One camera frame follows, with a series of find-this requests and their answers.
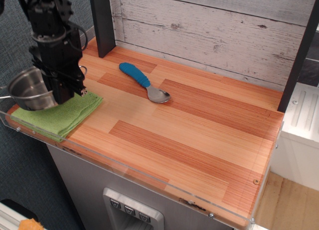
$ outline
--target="gray carpet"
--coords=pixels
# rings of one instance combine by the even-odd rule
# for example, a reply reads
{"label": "gray carpet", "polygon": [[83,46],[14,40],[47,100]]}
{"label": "gray carpet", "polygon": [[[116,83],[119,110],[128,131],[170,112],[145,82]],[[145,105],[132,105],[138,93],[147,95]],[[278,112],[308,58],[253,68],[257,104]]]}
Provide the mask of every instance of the gray carpet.
{"label": "gray carpet", "polygon": [[[70,0],[72,21],[93,26],[89,0]],[[5,0],[0,16],[0,86],[31,66],[35,45],[17,0]],[[44,143],[0,123],[0,200],[12,199],[34,212],[49,230],[83,229]]]}

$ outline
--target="green towel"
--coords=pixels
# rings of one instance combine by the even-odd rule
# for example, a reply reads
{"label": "green towel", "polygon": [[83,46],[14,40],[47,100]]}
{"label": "green towel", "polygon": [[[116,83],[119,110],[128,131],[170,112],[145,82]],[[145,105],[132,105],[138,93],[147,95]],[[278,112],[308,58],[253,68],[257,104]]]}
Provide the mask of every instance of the green towel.
{"label": "green towel", "polygon": [[101,102],[101,97],[88,92],[83,97],[74,95],[74,98],[64,104],[47,110],[31,112],[18,108],[11,118],[39,134],[61,142]]}

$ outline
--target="black metal post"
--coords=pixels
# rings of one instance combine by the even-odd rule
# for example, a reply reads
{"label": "black metal post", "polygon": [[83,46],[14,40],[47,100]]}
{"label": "black metal post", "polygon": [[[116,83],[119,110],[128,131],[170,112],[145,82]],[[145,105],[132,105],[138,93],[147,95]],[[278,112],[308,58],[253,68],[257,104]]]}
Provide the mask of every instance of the black metal post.
{"label": "black metal post", "polygon": [[104,57],[115,45],[110,0],[90,0],[99,57]]}
{"label": "black metal post", "polygon": [[301,41],[298,53],[296,55],[295,62],[293,64],[290,75],[288,77],[288,81],[286,83],[283,96],[278,106],[278,111],[280,112],[286,112],[290,98],[293,94],[298,77],[300,75],[305,58],[307,56],[309,47],[311,45],[316,29],[318,27],[318,22],[319,22],[319,0],[316,0],[313,10],[310,14],[310,18],[309,18],[303,39]]}

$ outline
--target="control panel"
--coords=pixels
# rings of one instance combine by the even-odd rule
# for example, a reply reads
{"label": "control panel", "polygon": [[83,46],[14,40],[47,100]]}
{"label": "control panel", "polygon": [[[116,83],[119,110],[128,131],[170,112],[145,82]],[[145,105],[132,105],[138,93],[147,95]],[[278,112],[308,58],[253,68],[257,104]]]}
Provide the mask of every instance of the control panel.
{"label": "control panel", "polygon": [[164,230],[164,216],[159,211],[109,188],[104,189],[103,198],[114,230],[139,230],[142,226]]}

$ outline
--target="stainless steel bowl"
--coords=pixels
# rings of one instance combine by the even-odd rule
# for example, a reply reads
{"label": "stainless steel bowl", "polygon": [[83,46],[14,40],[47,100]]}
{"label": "stainless steel bowl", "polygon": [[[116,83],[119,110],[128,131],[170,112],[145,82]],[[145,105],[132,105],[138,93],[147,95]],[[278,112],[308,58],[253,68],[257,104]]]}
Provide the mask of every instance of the stainless steel bowl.
{"label": "stainless steel bowl", "polygon": [[16,103],[25,110],[38,111],[54,107],[57,102],[53,91],[48,91],[41,70],[30,67],[16,75],[7,90]]}

